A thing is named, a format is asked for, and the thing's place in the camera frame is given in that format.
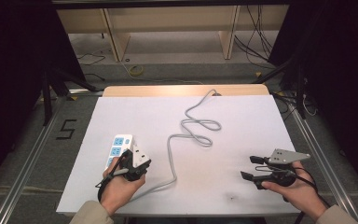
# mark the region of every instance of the power outlet socket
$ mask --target power outlet socket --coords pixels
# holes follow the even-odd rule
[[[134,168],[144,164],[147,161],[150,161],[150,158],[137,146],[133,146],[132,154],[132,166]]]
[[[114,157],[120,157],[128,149],[132,151],[134,143],[132,134],[117,134],[110,147],[105,170],[112,163]]]

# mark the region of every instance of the cable on floor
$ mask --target cable on floor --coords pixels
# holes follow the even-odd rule
[[[252,56],[261,58],[261,59],[263,59],[263,60],[265,60],[267,62],[269,60],[268,58],[269,58],[269,55],[271,53],[272,45],[267,40],[266,35],[264,33],[264,30],[263,30],[263,6],[259,5],[257,7],[257,21],[255,21],[254,16],[252,15],[249,6],[246,6],[246,7],[247,7],[248,13],[250,15],[250,18],[252,20],[254,30],[252,32],[251,37],[249,38],[249,41],[248,41],[247,45],[243,44],[236,36],[235,36],[234,42],[238,45],[238,47],[241,50],[243,50],[246,53],[246,58],[249,61],[249,63],[251,63],[251,64],[253,64],[255,66],[258,66],[258,67],[262,67],[262,68],[274,69],[274,68],[271,68],[271,67],[266,67],[266,66],[256,64],[256,63],[252,62],[250,60],[250,58],[249,58],[249,55],[252,55]],[[261,46],[262,46],[262,48],[264,50],[264,53],[266,54],[267,57],[264,57],[261,54],[257,53],[255,50],[252,50],[252,49],[249,48],[249,45],[250,45],[250,43],[251,43],[251,41],[252,41],[252,39],[253,39],[253,37],[255,35],[255,32],[257,32],[259,37],[260,37]]]
[[[142,81],[151,81],[151,82],[165,82],[165,81],[178,81],[178,82],[183,82],[183,83],[197,83],[200,85],[204,85],[202,82],[200,81],[185,81],[185,80],[181,80],[181,79],[176,79],[176,78],[167,78],[167,79],[148,79],[148,78],[140,78],[140,77],[135,77],[131,74],[131,71],[126,67],[126,65],[120,61],[121,65],[123,65],[124,69],[127,71],[127,74],[130,76],[130,78],[135,79],[135,80],[142,80]]]
[[[99,78],[102,81],[106,81],[106,79],[104,79],[103,77],[98,76],[95,73],[86,73],[86,74],[84,74],[84,76],[95,76],[95,77]]]
[[[318,112],[318,109],[315,108],[315,111],[313,111],[313,113],[310,113],[310,111],[307,109],[307,106],[305,105],[305,99],[306,99],[306,98],[307,98],[307,94],[304,94],[304,95],[303,95],[303,106],[304,106],[304,109],[305,109],[305,111],[307,111],[307,113],[308,113],[309,115],[315,116],[316,113]]]
[[[95,54],[92,54],[92,53],[86,53],[86,54],[84,54],[83,56],[78,57],[78,59],[82,59],[82,58],[84,58],[84,57],[87,56],[87,55],[90,55],[90,56],[93,56],[93,57],[97,57],[97,58],[101,58],[101,59],[99,59],[99,60],[97,60],[97,61],[95,61],[95,62],[93,62],[93,63],[80,63],[80,64],[83,64],[83,65],[93,65],[93,64],[98,63],[98,62],[100,62],[100,61],[102,61],[102,60],[104,60],[104,59],[106,58],[106,57],[103,56],[103,55],[95,55]]]

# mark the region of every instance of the hand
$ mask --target hand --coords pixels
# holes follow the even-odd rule
[[[293,162],[292,165],[295,168],[303,168],[299,161]],[[312,181],[310,176],[304,170],[296,169],[296,174]],[[289,203],[310,216],[314,221],[316,221],[327,209],[315,189],[302,180],[296,179],[296,182],[289,187],[282,187],[276,183],[267,181],[264,181],[262,186],[265,189],[270,189],[281,194],[287,201],[289,201]]]
[[[114,158],[110,166],[103,172],[105,178],[115,166],[118,158]],[[115,176],[103,191],[101,197],[101,205],[107,211],[109,216],[112,216],[118,208],[128,203],[132,195],[145,183],[145,175],[142,175],[139,180],[128,181],[123,176]]]

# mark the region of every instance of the wrist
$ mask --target wrist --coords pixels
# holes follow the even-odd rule
[[[326,206],[322,202],[315,204],[311,209],[308,215],[312,218],[313,221],[317,221],[319,217],[321,217],[324,212],[327,210]]]
[[[101,206],[106,210],[107,214],[111,217],[119,208],[113,203],[101,202]]]

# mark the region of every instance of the black cable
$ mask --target black cable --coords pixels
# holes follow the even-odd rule
[[[259,33],[260,36],[263,38],[263,41],[265,42],[265,44],[267,43],[266,47],[268,49],[269,54],[271,53],[269,48],[272,48],[272,46],[270,45],[269,41],[266,38],[266,35],[264,34],[264,30],[263,30],[263,6],[258,5],[258,13],[259,13],[259,17],[260,17],[260,25],[259,25]]]
[[[309,176],[310,176],[310,179],[311,181],[309,181],[308,179],[304,178],[304,177],[301,177],[299,175],[294,175],[294,177],[296,179],[299,179],[305,183],[307,183],[308,185],[310,185],[313,189],[315,189],[315,192],[316,194],[318,195],[318,198],[320,200],[322,200],[322,202],[324,202],[325,205],[327,205],[328,207],[330,207],[330,204],[319,194],[319,190],[318,190],[318,187],[316,186],[316,181],[315,181],[315,178],[313,178],[312,174],[304,169],[304,168],[300,168],[300,167],[293,167],[295,170],[303,170],[304,172],[306,172]],[[298,214],[297,216],[297,219],[296,219],[296,222],[295,224],[299,224],[302,220],[302,218],[304,217],[305,213],[303,211],[300,212],[300,214]]]
[[[295,101],[295,98],[292,98],[290,96],[281,96],[280,94],[277,94],[275,92],[271,92],[270,93],[274,98],[279,98],[281,101],[284,101],[286,102],[287,104],[289,105],[295,105],[296,104],[296,101]]]
[[[289,105],[287,104],[287,102],[285,101],[285,99],[281,98],[280,95],[278,95],[278,94],[276,94],[276,93],[274,93],[274,92],[273,92],[271,95],[274,97],[274,99],[280,100],[280,101],[282,101],[282,102],[286,105],[286,109],[285,109],[284,111],[279,111],[281,114],[284,114],[284,113],[286,113],[287,111],[289,111]]]
[[[248,48],[248,47],[246,47],[246,46],[241,46],[239,43],[238,43],[238,41],[240,41],[240,40],[237,40],[237,39],[234,39],[234,43],[238,46],[238,48],[240,48],[242,51],[244,51],[244,52],[246,52],[246,53],[248,53],[248,54],[250,54],[250,55],[252,55],[252,56],[254,56],[254,57],[258,57],[258,58],[260,58],[260,56],[259,55],[257,55],[257,54],[253,54],[253,53],[250,53],[249,51],[247,51],[247,50],[250,50],[250,51],[253,51],[252,49],[250,49],[250,48]]]
[[[83,65],[92,65],[92,64],[98,63],[98,62],[102,61],[103,59],[105,59],[105,56],[103,56],[103,55],[95,55],[95,54],[91,54],[91,53],[86,53],[83,56],[79,57],[78,59],[82,59],[87,55],[91,55],[91,56],[98,57],[98,58],[101,58],[101,59],[97,60],[97,61],[95,61],[93,63],[81,63],[81,64],[83,64]]]
[[[238,41],[241,43],[241,45],[243,45],[245,48],[247,48],[248,50],[250,50],[252,53],[256,54],[256,55],[253,55],[253,54],[251,54],[251,55],[253,55],[253,56],[255,56],[255,57],[259,57],[259,58],[261,58],[261,59],[263,59],[263,60],[265,60],[265,61],[268,60],[267,58],[265,58],[265,57],[262,56],[261,54],[257,53],[255,50],[249,48],[249,46],[247,46],[247,45],[245,45],[244,43],[242,43],[242,42],[240,41],[240,39],[239,39],[236,35],[234,35],[234,37],[235,37],[236,40],[238,40]]]
[[[118,160],[117,160],[115,166],[113,167],[112,171],[109,172],[109,174],[108,174],[100,183],[98,183],[98,184],[95,186],[95,188],[99,188],[107,178],[113,179],[113,177],[115,177],[115,176],[114,176],[115,170],[117,169],[118,165],[119,165],[120,162],[123,160],[123,158],[124,158],[124,153],[121,154],[121,156],[118,158]]]
[[[263,5],[259,5],[259,7],[261,7],[261,10],[260,10],[260,17],[261,17],[261,20],[260,20],[260,30],[261,30],[261,33],[264,37],[264,40],[267,42],[267,44],[272,48],[272,45],[269,43],[269,41],[267,40],[266,38],[266,35],[264,34],[264,29],[263,29]]]
[[[252,41],[252,38],[253,38],[253,36],[254,36],[254,34],[255,34],[255,30],[256,30],[256,29],[254,29],[254,31],[252,32],[252,35],[251,35],[251,37],[249,38],[249,41],[248,41],[247,46],[250,45],[250,43],[251,43],[251,41]],[[249,59],[249,55],[248,55],[247,53],[246,53],[246,58],[248,59],[248,61],[249,61],[250,63],[252,63],[252,61]]]
[[[295,224],[299,224],[304,216],[305,216],[305,212],[301,211],[296,218]]]
[[[85,76],[95,76],[95,77],[98,77],[100,80],[102,80],[102,81],[106,81],[106,79],[104,79],[103,77],[100,77],[100,76],[98,76],[97,74],[95,74],[95,73],[86,73],[86,74],[84,74]]]
[[[251,13],[251,10],[250,10],[249,6],[246,6],[246,7],[247,7],[248,12],[249,12],[249,15],[250,15],[250,17],[251,17],[252,23],[253,23],[253,25],[254,25],[254,27],[255,27],[254,33],[257,32],[258,35],[260,36],[261,45],[262,45],[262,47],[263,47],[264,53],[266,54],[267,57],[269,57],[269,55],[267,54],[267,51],[269,51],[269,48],[266,48],[267,45],[266,45],[266,43],[264,42],[263,35],[261,34],[261,32],[259,31],[259,28],[258,28],[258,27],[260,26],[260,25],[259,25],[259,23],[260,23],[260,9],[257,10],[258,16],[257,16],[257,22],[255,22],[255,19],[254,19],[254,17],[252,16],[252,13]]]
[[[251,37],[249,38],[249,41],[248,41],[248,45],[247,45],[247,46],[249,46],[249,44],[250,44],[250,42],[251,42],[251,40],[252,40],[254,34],[255,34],[255,30],[253,31]],[[251,64],[253,64],[253,65],[257,66],[257,67],[262,67],[262,68],[267,68],[267,69],[274,69],[274,68],[271,68],[271,67],[266,67],[266,66],[259,65],[259,64],[256,64],[256,63],[252,62],[252,60],[249,58],[249,52],[246,50],[245,53],[246,53],[246,58],[248,59],[248,62],[249,62],[249,63],[251,63]],[[258,55],[258,57],[260,57],[260,58],[264,59],[265,61],[267,61],[267,59],[264,58],[262,55],[260,55],[260,54],[257,53],[257,52],[255,52],[255,53]]]
[[[283,120],[283,122],[285,121],[285,120],[287,120],[287,118],[289,118],[289,116],[293,113],[293,111],[295,111],[296,110],[296,108],[293,108],[292,109],[292,111],[290,111],[290,114],[288,114],[287,116],[286,116],[286,118],[284,118],[284,120]]]
[[[293,99],[295,100],[296,97],[295,96],[281,96],[282,98],[286,98],[286,99]]]

